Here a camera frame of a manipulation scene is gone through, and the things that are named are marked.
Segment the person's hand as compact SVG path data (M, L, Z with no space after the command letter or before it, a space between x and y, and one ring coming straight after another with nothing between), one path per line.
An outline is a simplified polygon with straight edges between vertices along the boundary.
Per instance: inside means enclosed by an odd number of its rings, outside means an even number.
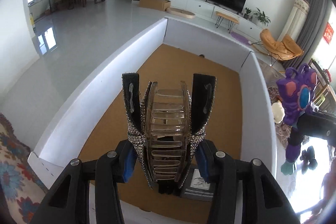
M323 199L315 205L312 215L317 215L329 203L335 191L335 159L331 163L330 171L325 174L322 182Z

